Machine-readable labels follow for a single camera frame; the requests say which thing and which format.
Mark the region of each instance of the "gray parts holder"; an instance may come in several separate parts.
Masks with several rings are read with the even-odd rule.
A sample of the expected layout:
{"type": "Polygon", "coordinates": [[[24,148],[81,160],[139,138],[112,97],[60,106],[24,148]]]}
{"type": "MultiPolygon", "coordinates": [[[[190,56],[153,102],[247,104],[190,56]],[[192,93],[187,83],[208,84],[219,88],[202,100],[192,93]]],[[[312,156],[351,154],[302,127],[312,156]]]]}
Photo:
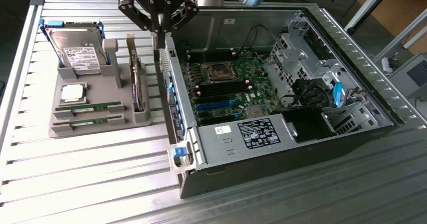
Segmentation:
{"type": "Polygon", "coordinates": [[[64,138],[149,126],[152,124],[145,65],[140,67],[143,112],[133,109],[131,66],[119,65],[117,40],[105,39],[103,48],[111,65],[100,67],[101,74],[76,75],[72,68],[57,68],[48,136],[64,138]],[[63,87],[84,86],[85,102],[61,104],[63,87]]]}

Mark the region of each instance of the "aluminum profile table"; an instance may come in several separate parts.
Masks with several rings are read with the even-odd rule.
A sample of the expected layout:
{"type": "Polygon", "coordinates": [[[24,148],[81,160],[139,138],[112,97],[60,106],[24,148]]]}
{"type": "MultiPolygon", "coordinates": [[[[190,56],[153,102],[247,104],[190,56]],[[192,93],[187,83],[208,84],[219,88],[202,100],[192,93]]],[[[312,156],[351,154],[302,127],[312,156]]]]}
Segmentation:
{"type": "Polygon", "coordinates": [[[315,4],[266,6],[311,10],[407,121],[404,128],[339,159],[182,200],[167,158],[149,33],[123,16],[116,1],[35,1],[0,109],[1,224],[426,222],[426,120],[326,10],[315,4]],[[148,66],[152,126],[48,138],[59,60],[39,31],[40,18],[100,20],[107,38],[119,39],[120,64],[128,63],[125,36],[136,35],[148,66]]]}

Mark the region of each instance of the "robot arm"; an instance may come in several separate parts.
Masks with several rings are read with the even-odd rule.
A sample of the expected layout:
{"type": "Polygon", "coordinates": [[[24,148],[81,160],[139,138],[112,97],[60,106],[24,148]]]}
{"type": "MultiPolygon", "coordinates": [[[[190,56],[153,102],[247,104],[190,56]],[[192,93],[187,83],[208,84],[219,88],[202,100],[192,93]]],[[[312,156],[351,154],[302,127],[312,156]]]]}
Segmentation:
{"type": "MultiPolygon", "coordinates": [[[[263,0],[239,1],[250,6],[258,6],[263,2],[263,0]]],[[[198,2],[202,5],[210,3],[206,0],[198,2]]],[[[151,31],[156,37],[155,49],[166,48],[167,34],[179,31],[199,13],[196,0],[119,0],[119,9],[141,30],[151,31]],[[149,17],[135,7],[135,1],[149,17]]]]}

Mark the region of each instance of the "hard drive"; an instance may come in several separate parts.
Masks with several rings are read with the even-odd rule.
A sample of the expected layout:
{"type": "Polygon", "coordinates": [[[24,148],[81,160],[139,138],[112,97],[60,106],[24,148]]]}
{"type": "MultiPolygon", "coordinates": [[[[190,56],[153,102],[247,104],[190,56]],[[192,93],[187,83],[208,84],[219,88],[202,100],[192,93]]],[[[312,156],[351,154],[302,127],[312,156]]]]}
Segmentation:
{"type": "Polygon", "coordinates": [[[63,68],[73,68],[77,75],[101,73],[101,66],[109,65],[103,49],[101,23],[49,21],[45,24],[41,20],[40,29],[52,43],[63,68]]]}

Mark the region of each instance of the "motherboard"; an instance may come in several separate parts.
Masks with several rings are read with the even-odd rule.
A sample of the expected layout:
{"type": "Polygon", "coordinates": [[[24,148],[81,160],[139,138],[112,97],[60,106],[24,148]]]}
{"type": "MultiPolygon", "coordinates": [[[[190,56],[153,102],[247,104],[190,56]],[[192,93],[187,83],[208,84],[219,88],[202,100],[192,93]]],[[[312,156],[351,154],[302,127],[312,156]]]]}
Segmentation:
{"type": "Polygon", "coordinates": [[[264,117],[278,108],[276,91],[258,54],[180,64],[198,125],[264,117]]]}

